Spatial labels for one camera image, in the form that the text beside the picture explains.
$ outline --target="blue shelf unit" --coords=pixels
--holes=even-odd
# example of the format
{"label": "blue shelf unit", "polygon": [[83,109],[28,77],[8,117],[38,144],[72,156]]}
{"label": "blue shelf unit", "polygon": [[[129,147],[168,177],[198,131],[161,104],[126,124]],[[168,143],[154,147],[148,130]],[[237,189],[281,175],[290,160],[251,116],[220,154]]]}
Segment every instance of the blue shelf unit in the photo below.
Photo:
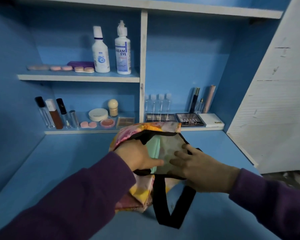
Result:
{"label": "blue shelf unit", "polygon": [[[284,11],[289,3],[289,0],[284,5],[267,0],[216,1],[219,3],[203,0],[200,4],[263,6]],[[107,101],[116,99],[119,112],[135,115],[136,122],[143,106],[140,96],[144,96],[140,92],[139,8],[62,1],[5,2],[0,1],[0,191],[47,131],[34,101],[36,96],[62,98],[68,111],[74,109],[80,115],[94,108],[107,109]],[[57,72],[27,72],[28,65],[93,61],[93,26],[102,27],[104,43],[109,48],[111,72],[68,74],[120,78],[116,75],[114,50],[120,20],[124,20],[128,28],[133,68],[130,76],[123,77],[140,78],[140,83],[18,79],[18,75],[62,76]],[[205,99],[207,89],[213,84],[216,92],[210,112],[224,121],[226,131],[279,23],[279,19],[245,16],[149,12],[146,48],[143,47],[146,51],[145,94],[172,93],[172,110],[187,112],[193,89],[200,87],[199,98]]]}

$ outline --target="purple sleeve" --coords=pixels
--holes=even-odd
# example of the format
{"label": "purple sleeve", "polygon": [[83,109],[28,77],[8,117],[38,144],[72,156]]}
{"label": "purple sleeve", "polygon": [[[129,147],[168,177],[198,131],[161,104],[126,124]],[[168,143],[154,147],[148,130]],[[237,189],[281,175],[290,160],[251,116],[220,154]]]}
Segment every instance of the purple sleeve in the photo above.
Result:
{"label": "purple sleeve", "polygon": [[0,230],[0,239],[89,239],[114,217],[135,178],[114,152],[66,178]]}
{"label": "purple sleeve", "polygon": [[300,239],[300,190],[241,169],[229,198],[281,239]]}

